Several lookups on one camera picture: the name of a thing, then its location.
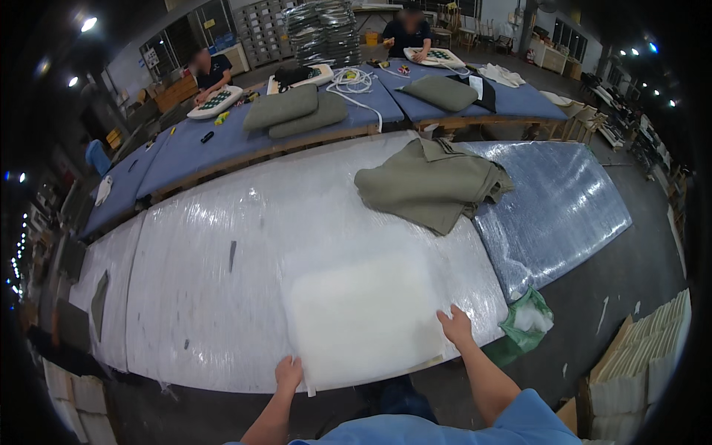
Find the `worker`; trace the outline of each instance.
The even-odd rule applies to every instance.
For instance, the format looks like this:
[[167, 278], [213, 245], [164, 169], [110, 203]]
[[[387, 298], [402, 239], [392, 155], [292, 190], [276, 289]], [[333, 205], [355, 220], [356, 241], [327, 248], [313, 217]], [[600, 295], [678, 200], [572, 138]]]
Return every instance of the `worker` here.
[[395, 20], [388, 22], [383, 30], [383, 46], [388, 48], [388, 57], [405, 57], [404, 48], [423, 48], [413, 55], [413, 61], [422, 62], [427, 57], [432, 43], [430, 24], [420, 5], [410, 2], [398, 12]]
[[[345, 422], [318, 441], [295, 440], [291, 444], [581, 444], [556, 417], [534, 389], [519, 389], [492, 363], [472, 338], [467, 314], [450, 306], [452, 318], [437, 312], [445, 336], [460, 352], [469, 378], [472, 397], [487, 429], [469, 431], [439, 426], [420, 403], [390, 403], [399, 410]], [[250, 426], [241, 443], [277, 445], [286, 443], [289, 410], [302, 381], [302, 363], [287, 356], [275, 370], [277, 392]]]
[[81, 145], [84, 149], [84, 159], [86, 159], [87, 164], [96, 168], [101, 177], [104, 177], [111, 168], [111, 160], [104, 153], [104, 145], [99, 139], [91, 140], [86, 135], [82, 137]]
[[200, 90], [195, 97], [195, 105], [204, 103], [213, 91], [225, 85], [232, 85], [232, 74], [230, 74], [232, 63], [224, 54], [210, 56], [207, 49], [199, 49], [191, 56], [188, 67], [197, 79]]

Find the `hand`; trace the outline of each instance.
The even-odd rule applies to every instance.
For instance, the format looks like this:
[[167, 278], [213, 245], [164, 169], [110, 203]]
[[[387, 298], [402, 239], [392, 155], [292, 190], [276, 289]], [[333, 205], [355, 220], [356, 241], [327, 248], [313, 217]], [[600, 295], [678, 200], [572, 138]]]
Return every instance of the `hand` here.
[[425, 60], [425, 58], [428, 56], [428, 54], [424, 51], [418, 51], [417, 53], [413, 54], [413, 61], [417, 63], [421, 63], [422, 61]]
[[277, 379], [277, 391], [285, 391], [294, 394], [297, 386], [302, 381], [302, 359], [299, 357], [292, 362], [292, 356], [284, 357], [274, 369], [274, 377]]
[[198, 96], [195, 97], [195, 105], [200, 105], [203, 102], [205, 102], [208, 99], [208, 93], [207, 91], [203, 91], [202, 93], [198, 94]]
[[448, 317], [442, 310], [438, 310], [436, 314], [440, 324], [443, 325], [445, 336], [459, 350], [469, 342], [474, 343], [475, 341], [472, 338], [472, 323], [467, 314], [457, 306], [450, 305], [450, 311], [452, 312], [452, 318]]

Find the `blue shirt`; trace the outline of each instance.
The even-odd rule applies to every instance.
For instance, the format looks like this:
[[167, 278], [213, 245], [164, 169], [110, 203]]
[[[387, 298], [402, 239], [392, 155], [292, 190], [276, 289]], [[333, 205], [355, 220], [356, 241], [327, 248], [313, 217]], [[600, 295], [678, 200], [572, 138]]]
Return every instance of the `blue shirt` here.
[[290, 442], [290, 445], [300, 444], [581, 445], [581, 439], [556, 417], [534, 389], [525, 389], [499, 415], [494, 426], [479, 431], [439, 426], [406, 414], [381, 414], [344, 422], [318, 441]]
[[93, 165], [102, 177], [104, 177], [106, 172], [111, 168], [111, 160], [104, 153], [99, 139], [94, 139], [92, 142], [89, 142], [87, 151], [84, 152], [84, 159], [86, 159], [87, 164]]

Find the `wooden table frame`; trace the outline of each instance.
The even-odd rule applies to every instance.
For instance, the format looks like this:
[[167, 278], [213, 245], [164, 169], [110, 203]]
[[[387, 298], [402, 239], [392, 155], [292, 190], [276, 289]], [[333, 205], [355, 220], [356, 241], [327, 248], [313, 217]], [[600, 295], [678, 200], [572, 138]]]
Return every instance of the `wooden table frame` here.
[[544, 127], [548, 129], [551, 138], [556, 130], [556, 127], [566, 123], [565, 120], [551, 119], [548, 117], [528, 117], [528, 116], [467, 116], [467, 117], [443, 117], [439, 119], [425, 119], [414, 123], [415, 130], [422, 131], [428, 125], [438, 124], [438, 128], [443, 128], [445, 133], [453, 133], [459, 128], [465, 128], [468, 125], [485, 125], [485, 124], [510, 124], [510, 125], [531, 125], [533, 130], [527, 130], [526, 133], [538, 134], [538, 129]]
[[207, 177], [214, 179], [224, 174], [235, 172], [236, 170], [249, 165], [266, 161], [267, 159], [261, 159], [264, 157], [280, 153], [286, 154], [289, 152], [297, 152], [306, 148], [325, 144], [326, 142], [336, 142], [338, 140], [348, 139], [351, 137], [370, 136], [376, 134], [378, 134], [378, 124], [370, 124], [365, 127], [347, 128], [331, 133], [302, 137], [299, 139], [289, 140], [281, 144], [276, 143], [275, 145], [257, 150], [256, 152], [246, 153], [244, 155], [228, 159], [220, 162], [219, 164], [207, 167], [199, 172], [195, 172], [178, 181], [172, 182], [171, 184], [168, 184], [167, 186], [151, 193], [151, 204], [161, 202], [171, 194], [180, 190], [195, 187], [202, 179], [206, 179]]

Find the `dark navy shirt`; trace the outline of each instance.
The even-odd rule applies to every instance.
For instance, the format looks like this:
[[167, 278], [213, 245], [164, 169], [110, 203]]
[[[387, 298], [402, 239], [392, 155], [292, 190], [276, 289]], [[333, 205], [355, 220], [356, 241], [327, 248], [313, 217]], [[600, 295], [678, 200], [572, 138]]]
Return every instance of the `dark navy shirt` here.
[[202, 90], [207, 90], [211, 86], [218, 83], [220, 79], [222, 79], [223, 71], [232, 68], [232, 63], [230, 63], [224, 54], [212, 56], [210, 59], [212, 62], [212, 65], [210, 66], [210, 73], [201, 74], [196, 77], [198, 80], [198, 88]]
[[403, 48], [422, 48], [423, 40], [433, 38], [430, 24], [425, 20], [420, 22], [415, 34], [408, 34], [400, 20], [390, 21], [386, 25], [386, 29], [383, 30], [383, 40], [391, 37], [395, 37], [396, 40], [388, 51], [388, 57], [405, 57]]

